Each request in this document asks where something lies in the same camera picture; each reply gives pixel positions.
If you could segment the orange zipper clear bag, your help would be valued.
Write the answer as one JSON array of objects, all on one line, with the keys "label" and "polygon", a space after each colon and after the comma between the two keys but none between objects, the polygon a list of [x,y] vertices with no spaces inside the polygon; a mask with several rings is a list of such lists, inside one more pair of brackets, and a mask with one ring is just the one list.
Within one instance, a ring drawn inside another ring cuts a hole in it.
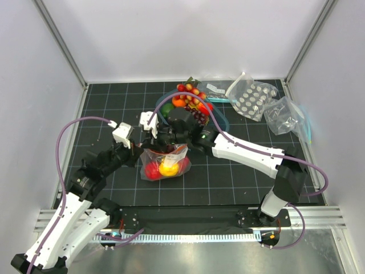
[{"label": "orange zipper clear bag", "polygon": [[[166,153],[157,152],[152,149],[144,149],[144,152],[140,156],[140,159],[142,162],[142,168],[140,170],[141,178],[143,180],[147,180],[150,182],[158,181],[158,180],[149,180],[145,176],[145,173],[144,173],[145,166],[150,162],[156,162],[159,165],[161,163],[165,163],[165,165],[167,165],[167,166],[172,166],[175,163],[179,163],[179,161],[181,159],[186,157],[187,152],[188,152],[188,146],[186,144],[175,144],[175,145],[168,146],[168,152],[166,152]],[[181,175],[185,174],[186,172],[188,172],[190,170],[190,167],[184,173],[181,173],[180,169],[179,169],[179,173],[176,176],[173,176],[173,177],[161,176],[161,178],[159,180],[175,178],[175,177],[181,176]]]}]

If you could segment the pink dragon fruit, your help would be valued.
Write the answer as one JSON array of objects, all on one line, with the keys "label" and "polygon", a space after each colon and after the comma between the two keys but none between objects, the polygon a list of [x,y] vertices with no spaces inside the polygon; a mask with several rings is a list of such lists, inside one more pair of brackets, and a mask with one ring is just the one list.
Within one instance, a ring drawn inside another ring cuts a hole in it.
[{"label": "pink dragon fruit", "polygon": [[186,156],[179,161],[179,169],[181,173],[184,173],[190,167],[190,160]]}]

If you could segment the red apple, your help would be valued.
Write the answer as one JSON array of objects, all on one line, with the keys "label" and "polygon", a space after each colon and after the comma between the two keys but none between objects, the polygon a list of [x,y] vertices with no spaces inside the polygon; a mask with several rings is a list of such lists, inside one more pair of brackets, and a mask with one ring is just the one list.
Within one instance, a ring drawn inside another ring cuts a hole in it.
[{"label": "red apple", "polygon": [[161,178],[161,173],[159,171],[159,164],[156,162],[148,163],[145,166],[144,173],[149,180],[159,180]]}]

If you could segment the yellow pear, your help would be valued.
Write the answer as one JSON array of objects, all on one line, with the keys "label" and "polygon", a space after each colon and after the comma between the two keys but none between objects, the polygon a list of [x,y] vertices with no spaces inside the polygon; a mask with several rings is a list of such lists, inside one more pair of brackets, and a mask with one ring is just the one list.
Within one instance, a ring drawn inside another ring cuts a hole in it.
[{"label": "yellow pear", "polygon": [[159,173],[165,177],[173,177],[179,173],[179,164],[175,163],[172,166],[167,166],[165,163],[159,165]]}]

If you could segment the purple grape bunch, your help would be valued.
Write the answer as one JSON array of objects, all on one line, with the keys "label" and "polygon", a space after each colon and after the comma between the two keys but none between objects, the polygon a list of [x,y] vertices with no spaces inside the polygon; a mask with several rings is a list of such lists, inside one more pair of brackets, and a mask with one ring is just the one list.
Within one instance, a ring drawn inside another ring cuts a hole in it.
[{"label": "purple grape bunch", "polygon": [[201,126],[205,126],[209,123],[209,118],[206,114],[198,110],[197,108],[191,108],[190,106],[185,106],[184,109],[189,111],[197,123]]}]

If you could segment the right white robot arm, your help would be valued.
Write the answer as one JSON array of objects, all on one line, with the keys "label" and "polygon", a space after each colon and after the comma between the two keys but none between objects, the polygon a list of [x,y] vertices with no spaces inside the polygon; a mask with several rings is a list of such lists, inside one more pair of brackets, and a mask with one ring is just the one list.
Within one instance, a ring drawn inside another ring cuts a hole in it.
[{"label": "right white robot arm", "polygon": [[285,151],[241,140],[203,125],[183,108],[171,110],[167,124],[160,123],[152,111],[143,112],[139,125],[146,132],[144,148],[166,152],[170,145],[185,144],[191,151],[243,164],[274,179],[274,185],[262,198],[257,211],[257,220],[262,226],[276,223],[284,206],[299,201],[309,177],[304,164],[290,160],[297,155],[296,149]]}]

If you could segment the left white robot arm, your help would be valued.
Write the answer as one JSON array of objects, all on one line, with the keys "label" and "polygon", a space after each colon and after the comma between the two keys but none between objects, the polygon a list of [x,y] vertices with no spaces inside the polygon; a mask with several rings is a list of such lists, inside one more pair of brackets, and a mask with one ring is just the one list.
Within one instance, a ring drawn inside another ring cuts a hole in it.
[{"label": "left white robot arm", "polygon": [[16,254],[11,265],[19,273],[67,273],[79,252],[101,229],[120,224],[120,206],[97,196],[108,176],[122,166],[134,167],[142,153],[143,149],[134,144],[114,144],[98,154],[88,151],[40,237],[26,253]]}]

